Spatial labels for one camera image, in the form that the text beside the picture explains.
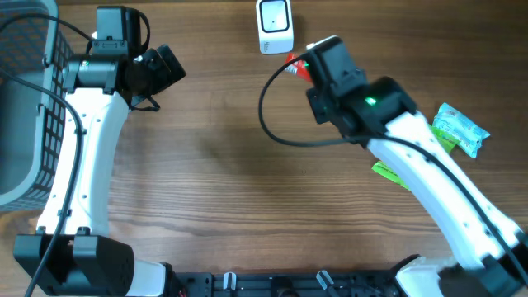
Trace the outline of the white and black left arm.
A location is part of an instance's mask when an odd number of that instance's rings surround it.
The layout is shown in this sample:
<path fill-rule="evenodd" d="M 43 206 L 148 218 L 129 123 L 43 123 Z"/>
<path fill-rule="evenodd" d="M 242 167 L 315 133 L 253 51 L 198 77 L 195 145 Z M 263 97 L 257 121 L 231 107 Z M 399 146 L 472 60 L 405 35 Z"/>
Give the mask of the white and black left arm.
<path fill-rule="evenodd" d="M 63 139 L 57 171 L 33 235 L 16 238 L 14 257 L 30 275 L 27 292 L 51 296 L 182 296 L 171 265 L 138 259 L 111 239 L 108 191 L 116 145 L 134 99 L 153 97 L 185 70 L 167 45 L 149 45 L 137 9 L 100 6 L 97 34 L 63 70 Z"/>

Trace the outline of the red white box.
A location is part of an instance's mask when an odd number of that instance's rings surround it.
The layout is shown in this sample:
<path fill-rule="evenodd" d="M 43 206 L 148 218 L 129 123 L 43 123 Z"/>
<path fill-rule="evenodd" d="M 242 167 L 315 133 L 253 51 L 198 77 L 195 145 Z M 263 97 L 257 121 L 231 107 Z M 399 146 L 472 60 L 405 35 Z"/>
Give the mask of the red white box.
<path fill-rule="evenodd" d="M 308 83 L 312 83 L 313 80 L 309 74 L 309 64 L 306 61 L 299 59 L 299 54 L 288 53 L 285 62 L 289 63 L 292 60 L 294 60 L 294 62 L 289 64 L 285 71 L 294 74 L 298 78 L 302 78 Z"/>

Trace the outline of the green snack bag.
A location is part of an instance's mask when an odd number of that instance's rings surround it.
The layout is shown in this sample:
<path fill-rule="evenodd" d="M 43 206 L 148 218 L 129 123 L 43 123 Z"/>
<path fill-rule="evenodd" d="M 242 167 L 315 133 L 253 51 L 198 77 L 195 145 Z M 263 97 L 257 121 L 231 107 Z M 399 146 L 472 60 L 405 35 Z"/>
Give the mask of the green snack bag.
<path fill-rule="evenodd" d="M 429 125 L 430 131 L 433 133 L 433 135 L 436 137 L 436 140 L 439 142 L 441 147 L 450 154 L 451 151 L 457 146 L 460 142 L 458 139 L 456 139 L 451 134 L 440 130 L 439 128 L 433 127 L 432 125 Z M 388 165 L 383 163 L 382 161 L 376 162 L 372 166 L 372 170 L 374 172 L 377 172 L 382 177 L 387 178 L 388 180 L 392 181 L 393 183 L 400 185 L 401 187 L 408 189 L 407 185 L 403 182 L 403 180 L 396 174 L 394 170 L 392 170 Z"/>

